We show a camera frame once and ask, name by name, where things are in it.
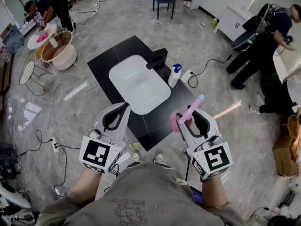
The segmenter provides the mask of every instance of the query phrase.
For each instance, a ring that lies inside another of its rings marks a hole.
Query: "white basin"
[[[109,78],[123,99],[138,115],[145,115],[166,101],[170,87],[154,71],[146,68],[147,62],[133,55],[110,69]]]

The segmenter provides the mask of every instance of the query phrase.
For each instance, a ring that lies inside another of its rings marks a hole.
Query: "marble floor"
[[[99,0],[79,0],[73,9],[80,12],[93,11],[94,4]],[[178,5],[174,18],[171,11],[160,10],[160,18],[152,12],[152,0],[107,0],[100,3],[99,12],[84,26],[78,25],[73,34],[73,45],[78,52],[77,67],[72,66],[66,71],[54,71],[54,75],[44,75],[42,83],[50,89],[44,96],[34,96],[26,86],[19,85],[19,77],[28,50],[26,46],[16,54],[12,71],[12,86],[7,94],[4,132],[7,142],[17,144],[19,151],[36,149],[39,142],[36,131],[40,129],[43,141],[55,136],[49,124],[49,112],[52,96],[58,95],[55,86],[67,74],[73,71],[59,87],[62,93],[52,105],[51,122],[68,146],[80,147],[82,136],[87,135],[95,115],[110,105],[110,101],[99,86],[87,91],[66,97],[67,86],[84,86],[84,90],[97,85],[87,62],[122,42],[136,35],[152,50],[166,48],[168,50],[167,65],[175,63],[183,65],[183,70],[191,69],[199,73],[204,69],[206,61],[212,58],[224,61],[232,53],[230,41],[221,33],[214,33],[211,18],[200,10],[193,10],[186,15],[183,5]],[[92,16],[90,13],[70,12],[76,23],[84,23]],[[201,23],[206,26],[201,31]],[[232,90],[229,86],[233,75],[224,72],[228,62],[223,65],[215,61],[209,62],[206,71],[198,77],[198,86],[193,89],[186,84],[191,92],[206,97],[202,109],[216,115],[234,103],[240,102],[236,110],[217,119],[223,140],[228,141],[234,161],[223,175],[223,184],[229,200],[244,217],[260,206],[275,206],[286,190],[287,181],[277,175],[272,147],[277,138],[279,117],[275,114],[256,115],[250,113],[250,103],[259,103],[257,91],[259,75],[256,74],[246,82],[243,91]],[[125,141],[129,144],[136,138],[127,129]],[[177,168],[185,175],[187,161],[183,155],[185,143],[180,134],[172,133],[150,151],[141,148],[143,159],[152,160],[157,150],[165,157],[165,164]],[[79,151],[68,149],[67,177],[60,191],[71,187],[83,167],[78,161]],[[35,208],[42,209],[48,203],[57,199],[53,186],[62,183],[65,155],[53,153],[50,143],[43,144],[38,152],[29,152],[22,157],[22,172],[18,176],[18,184],[30,191]],[[102,178],[100,187],[108,187],[114,177]],[[198,189],[201,183],[197,172],[190,167],[189,184]]]

